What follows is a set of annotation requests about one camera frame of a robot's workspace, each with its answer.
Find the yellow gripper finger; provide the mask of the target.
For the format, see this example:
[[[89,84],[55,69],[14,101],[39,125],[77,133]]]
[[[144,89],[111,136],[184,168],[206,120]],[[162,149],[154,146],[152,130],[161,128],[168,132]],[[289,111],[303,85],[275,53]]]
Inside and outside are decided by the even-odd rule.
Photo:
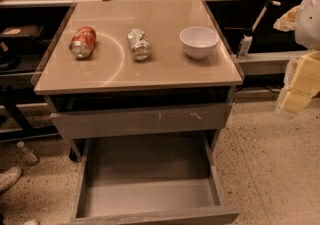
[[[320,92],[320,51],[292,57],[279,95],[280,114],[299,114]]]

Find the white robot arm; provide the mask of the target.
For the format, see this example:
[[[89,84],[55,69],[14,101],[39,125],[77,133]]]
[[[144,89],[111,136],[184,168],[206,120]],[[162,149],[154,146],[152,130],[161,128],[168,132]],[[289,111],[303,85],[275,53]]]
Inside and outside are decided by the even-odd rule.
[[[308,49],[300,58],[289,60],[277,100],[276,112],[291,118],[320,92],[320,0],[303,0],[277,19],[273,28],[293,30],[295,42]]]

